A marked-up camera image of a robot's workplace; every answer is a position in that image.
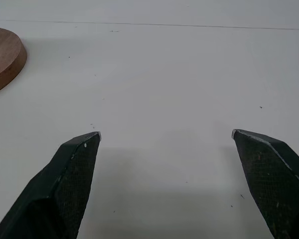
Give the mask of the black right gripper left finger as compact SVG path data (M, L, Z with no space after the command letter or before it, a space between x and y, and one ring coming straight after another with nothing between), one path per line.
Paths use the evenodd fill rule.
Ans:
M76 239L100 141L95 131L63 143L0 222L0 239Z

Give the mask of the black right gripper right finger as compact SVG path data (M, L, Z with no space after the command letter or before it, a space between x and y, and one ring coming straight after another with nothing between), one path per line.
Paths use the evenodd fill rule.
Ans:
M299 239L299 156L283 141L232 132L250 193L274 239Z

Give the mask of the round wooden board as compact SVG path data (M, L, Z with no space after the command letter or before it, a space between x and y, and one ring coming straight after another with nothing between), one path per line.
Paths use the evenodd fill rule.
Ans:
M19 36L0 28L0 90L21 72L26 60L27 52Z

